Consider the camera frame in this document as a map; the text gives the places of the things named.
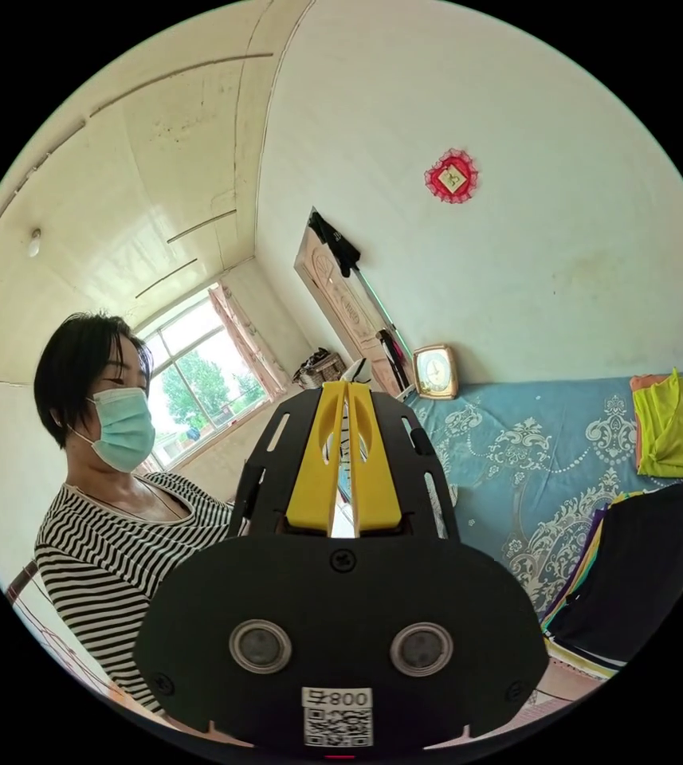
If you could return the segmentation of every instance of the striped shirt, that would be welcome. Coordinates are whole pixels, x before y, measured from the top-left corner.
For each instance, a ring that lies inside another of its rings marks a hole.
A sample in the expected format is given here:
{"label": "striped shirt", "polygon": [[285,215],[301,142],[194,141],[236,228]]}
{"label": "striped shirt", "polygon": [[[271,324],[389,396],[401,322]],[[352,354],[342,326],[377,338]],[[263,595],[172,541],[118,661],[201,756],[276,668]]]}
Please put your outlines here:
{"label": "striped shirt", "polygon": [[[62,621],[111,680],[151,712],[163,710],[134,663],[134,641],[160,583],[195,552],[224,540],[231,508],[170,473],[140,480],[190,514],[151,522],[63,485],[44,516],[35,560]],[[244,522],[240,533],[246,528]]]}

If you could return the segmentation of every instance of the blue face mask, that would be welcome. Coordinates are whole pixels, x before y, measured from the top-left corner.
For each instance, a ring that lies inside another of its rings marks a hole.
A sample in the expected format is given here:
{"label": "blue face mask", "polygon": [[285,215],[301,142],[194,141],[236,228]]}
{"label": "blue face mask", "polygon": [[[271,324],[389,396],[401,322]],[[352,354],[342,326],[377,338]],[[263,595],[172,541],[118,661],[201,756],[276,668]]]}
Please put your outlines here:
{"label": "blue face mask", "polygon": [[102,390],[90,398],[100,419],[102,434],[99,441],[73,431],[97,453],[106,465],[122,473],[138,468],[149,456],[155,444],[147,396],[141,388]]}

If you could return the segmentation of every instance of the clock face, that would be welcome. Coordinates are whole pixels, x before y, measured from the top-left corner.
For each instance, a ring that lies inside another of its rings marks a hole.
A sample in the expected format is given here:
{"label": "clock face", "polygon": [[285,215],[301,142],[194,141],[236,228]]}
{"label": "clock face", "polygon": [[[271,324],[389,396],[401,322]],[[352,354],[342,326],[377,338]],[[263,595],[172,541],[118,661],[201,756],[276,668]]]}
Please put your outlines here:
{"label": "clock face", "polygon": [[450,387],[453,373],[444,351],[424,351],[416,363],[418,379],[424,388],[441,393]]}

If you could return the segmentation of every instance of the necklace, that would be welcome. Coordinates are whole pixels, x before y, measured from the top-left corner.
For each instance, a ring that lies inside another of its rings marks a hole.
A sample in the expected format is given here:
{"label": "necklace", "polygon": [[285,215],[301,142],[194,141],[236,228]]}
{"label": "necklace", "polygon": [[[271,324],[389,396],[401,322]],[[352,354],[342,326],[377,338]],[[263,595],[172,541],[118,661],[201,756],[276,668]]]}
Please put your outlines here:
{"label": "necklace", "polygon": [[[163,499],[163,497],[162,497],[162,496],[160,496],[159,494],[156,494],[156,493],[153,491],[153,489],[152,489],[152,488],[151,488],[149,485],[147,485],[147,484],[145,484],[145,485],[147,486],[147,489],[149,490],[150,494],[152,494],[152,496],[157,496],[157,497],[158,497],[158,499],[159,499],[161,502],[163,502],[163,504],[164,504],[164,505],[166,505],[166,509],[168,510],[168,512],[169,512],[169,513],[171,513],[171,515],[173,515],[173,516],[176,516],[176,518],[177,518],[178,520],[181,520],[181,519],[183,518],[183,516],[180,516],[180,515],[179,515],[179,514],[178,514],[178,513],[177,513],[177,512],[176,512],[176,511],[175,511],[175,510],[174,510],[174,509],[173,509],[173,508],[172,508],[172,507],[171,507],[171,506],[170,506],[170,505],[169,505],[169,504],[168,504],[168,503],[167,503],[167,502],[166,502],[166,501]],[[139,515],[139,514],[138,514],[138,513],[136,513],[136,512],[131,512],[131,510],[126,510],[125,508],[119,508],[119,507],[117,507],[116,505],[114,505],[112,502],[108,502],[107,500],[101,500],[101,499],[99,499],[98,497],[92,496],[91,494],[87,494],[86,492],[81,492],[81,493],[82,493],[82,494],[84,494],[84,495],[86,495],[86,496],[87,496],[87,497],[88,497],[90,500],[94,500],[95,502],[101,502],[102,504],[109,504],[111,508],[113,508],[113,509],[117,510],[118,512],[125,512],[125,513],[127,513],[129,516],[134,516],[135,518],[139,518],[140,520],[142,520],[142,516],[141,516],[141,515]]]}

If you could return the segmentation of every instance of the short black hair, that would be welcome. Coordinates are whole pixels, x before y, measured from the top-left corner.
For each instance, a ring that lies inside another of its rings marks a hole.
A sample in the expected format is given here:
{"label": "short black hair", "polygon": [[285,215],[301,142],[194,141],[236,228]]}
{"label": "short black hair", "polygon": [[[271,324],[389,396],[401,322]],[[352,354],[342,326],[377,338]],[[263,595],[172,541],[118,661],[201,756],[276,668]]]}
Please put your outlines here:
{"label": "short black hair", "polygon": [[38,361],[33,381],[38,417],[60,449],[70,428],[84,422],[89,387],[110,361],[113,344],[123,361],[120,338],[125,337],[139,353],[139,365],[149,386],[152,354],[120,316],[74,313],[51,336]]}

